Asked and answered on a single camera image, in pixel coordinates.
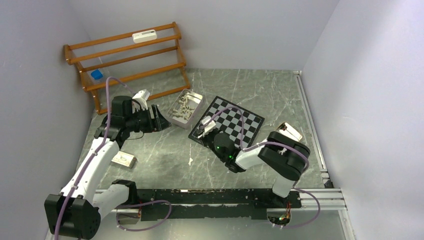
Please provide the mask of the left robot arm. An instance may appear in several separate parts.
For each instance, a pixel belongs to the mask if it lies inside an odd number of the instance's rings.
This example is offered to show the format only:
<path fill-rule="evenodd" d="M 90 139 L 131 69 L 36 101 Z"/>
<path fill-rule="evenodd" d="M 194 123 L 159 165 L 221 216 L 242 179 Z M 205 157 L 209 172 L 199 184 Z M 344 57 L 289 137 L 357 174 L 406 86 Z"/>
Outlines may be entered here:
<path fill-rule="evenodd" d="M 137 208 L 142 203 L 136 183 L 130 180 L 117 179 L 100 194 L 96 190 L 131 133 L 160 132 L 171 123 L 157 105 L 147 106 L 126 95 L 109 100 L 107 108 L 107 116 L 74 176 L 59 194 L 48 195 L 44 202 L 48 228 L 55 240 L 60 236 L 90 240 L 113 209 Z"/>

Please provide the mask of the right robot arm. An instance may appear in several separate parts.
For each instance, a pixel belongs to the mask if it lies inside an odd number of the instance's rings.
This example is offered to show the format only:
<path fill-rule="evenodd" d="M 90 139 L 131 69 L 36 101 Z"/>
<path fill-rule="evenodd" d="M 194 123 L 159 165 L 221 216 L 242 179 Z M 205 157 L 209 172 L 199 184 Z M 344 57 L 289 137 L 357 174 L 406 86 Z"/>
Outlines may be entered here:
<path fill-rule="evenodd" d="M 261 164 L 272 168 L 277 176 L 269 199 L 275 207 L 288 202 L 292 187 L 309 167 L 310 149 L 282 130 L 272 131 L 265 140 L 245 149 L 236 147 L 235 141 L 219 130 L 200 136 L 199 140 L 234 173 Z"/>

